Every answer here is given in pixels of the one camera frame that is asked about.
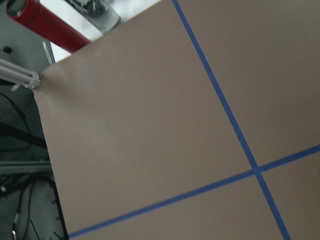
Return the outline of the red cylinder tube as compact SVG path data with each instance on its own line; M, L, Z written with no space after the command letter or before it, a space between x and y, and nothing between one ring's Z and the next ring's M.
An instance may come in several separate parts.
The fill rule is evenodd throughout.
M69 53L91 42L37 0L9 0L5 12L12 20Z

